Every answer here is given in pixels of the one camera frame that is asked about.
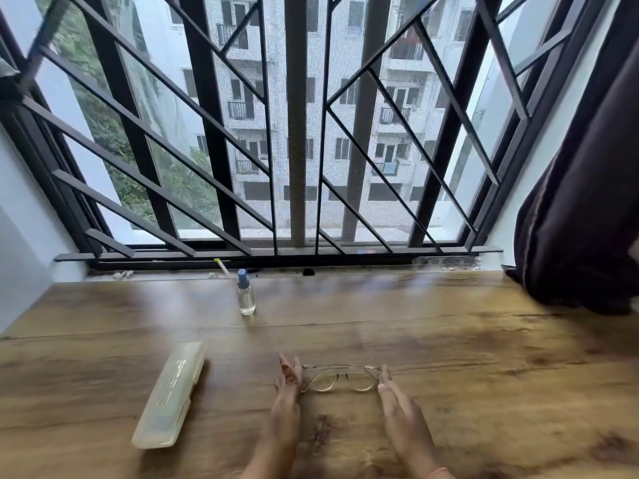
green foliage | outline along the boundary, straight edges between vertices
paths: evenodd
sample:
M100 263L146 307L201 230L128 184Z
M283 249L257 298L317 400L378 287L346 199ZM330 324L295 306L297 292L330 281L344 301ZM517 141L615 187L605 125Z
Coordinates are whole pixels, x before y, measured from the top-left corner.
M41 12L45 13L51 0L36 0L36 3ZM115 25L117 25L116 21L119 8L127 7L131 3L132 0L107 0L107 6ZM138 49L146 52L146 43L144 42L144 36L140 28L139 18L135 7L132 7L132 9L134 10L133 37L135 38L135 45ZM86 20L82 12L73 4L69 4L68 11L55 35L54 46L61 56L77 66L85 75L95 80L101 88L109 91L108 82L93 45ZM153 101L156 100L154 95L156 96L159 93L158 81L151 75L148 75L146 78L140 78L140 80L144 80L148 83L141 88L142 94L136 94L136 96L145 97L145 100L153 103ZM104 149L119 156L123 161L137 166L119 115L75 81L71 80L71 85L91 131L93 140ZM159 111L154 110L153 107L151 107L151 111L153 112L154 119L159 118ZM146 111L143 116L143 119L148 121L149 115ZM175 160L175 158L158 145L150 140L149 143L163 186L172 191L177 197L201 213L204 217L207 217L213 223L220 224L220 213L215 189L202 178L193 174L186 166ZM191 148L191 158L198 165L202 166L202 168L211 172L207 155L199 149ZM116 170L116 168L108 164L106 167L123 206L129 208L135 214L149 222L155 223L155 214L151 208L151 203L144 187L125 176L119 170ZM193 222L190 218L182 215L178 211L174 211L173 215L176 226L179 229L200 228L196 222Z

person's left hand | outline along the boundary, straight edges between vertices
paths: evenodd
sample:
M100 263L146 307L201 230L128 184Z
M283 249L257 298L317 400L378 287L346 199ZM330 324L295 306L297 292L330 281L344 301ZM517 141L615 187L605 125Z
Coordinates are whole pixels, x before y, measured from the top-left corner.
M276 402L254 456L254 461L268 470L268 477L283 477L292 467L302 422L298 403L302 386L302 364L297 356L293 365L283 354L280 354L279 359L282 375L275 381Z

wooden table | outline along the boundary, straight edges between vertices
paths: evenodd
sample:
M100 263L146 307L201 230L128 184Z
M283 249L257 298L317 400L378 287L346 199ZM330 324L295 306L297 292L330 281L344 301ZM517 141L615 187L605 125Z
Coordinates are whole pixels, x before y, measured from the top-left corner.
M53 287L0 340L0 476L163 479L239 474L274 399L277 353L387 363L458 479L639 477L639 321L551 310L500 273ZM130 440L178 342L210 365L176 446ZM376 393L302 399L292 477L404 477Z

small clear bottle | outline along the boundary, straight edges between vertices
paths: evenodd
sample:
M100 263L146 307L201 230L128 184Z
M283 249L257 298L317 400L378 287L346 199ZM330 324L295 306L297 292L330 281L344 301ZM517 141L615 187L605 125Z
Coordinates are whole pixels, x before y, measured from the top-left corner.
M255 312L253 286L249 280L249 275L244 269L238 271L238 303L240 304L240 312L244 314L244 316Z

person's right hand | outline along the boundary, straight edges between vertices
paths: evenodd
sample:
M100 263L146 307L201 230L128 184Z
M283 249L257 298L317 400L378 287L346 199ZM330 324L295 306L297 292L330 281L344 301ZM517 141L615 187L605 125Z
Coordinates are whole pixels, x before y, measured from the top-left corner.
M406 472L412 479L428 478L441 465L422 410L402 393L386 365L381 369L377 390L384 408L386 434Z

